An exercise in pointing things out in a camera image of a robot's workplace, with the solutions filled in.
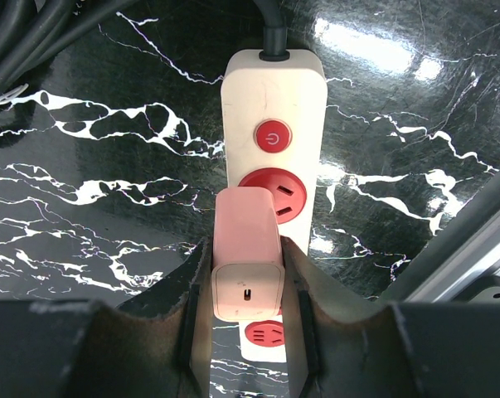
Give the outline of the white red power strip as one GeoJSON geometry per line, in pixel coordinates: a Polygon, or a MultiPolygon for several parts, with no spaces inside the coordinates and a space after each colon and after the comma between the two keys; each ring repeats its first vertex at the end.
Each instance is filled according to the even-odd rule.
{"type": "MultiPolygon", "coordinates": [[[[239,51],[221,84],[227,188],[269,190],[280,240],[301,250],[308,249],[327,98],[322,62],[308,50],[284,61],[239,51]]],[[[285,362],[281,305],[272,318],[233,323],[244,359],[285,362]]]]}

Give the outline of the orange pink charger plug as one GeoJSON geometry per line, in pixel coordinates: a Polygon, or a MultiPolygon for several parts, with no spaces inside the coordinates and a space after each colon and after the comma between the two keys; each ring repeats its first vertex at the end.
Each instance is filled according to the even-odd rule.
{"type": "Polygon", "coordinates": [[[272,193],[228,187],[216,196],[211,286],[214,314],[226,322],[277,315],[284,264],[272,193]]]}

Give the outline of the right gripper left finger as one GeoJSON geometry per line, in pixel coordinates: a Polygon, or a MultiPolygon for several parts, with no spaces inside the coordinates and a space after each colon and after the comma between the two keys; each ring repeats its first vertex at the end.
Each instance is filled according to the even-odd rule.
{"type": "Polygon", "coordinates": [[[0,397],[206,397],[212,243],[117,307],[0,300],[0,397]]]}

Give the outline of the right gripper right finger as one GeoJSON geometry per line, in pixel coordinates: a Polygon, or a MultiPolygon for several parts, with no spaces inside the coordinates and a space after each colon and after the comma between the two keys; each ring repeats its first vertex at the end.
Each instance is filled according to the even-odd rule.
{"type": "Polygon", "coordinates": [[[500,304],[378,304],[281,245],[292,397],[500,397],[500,304]]]}

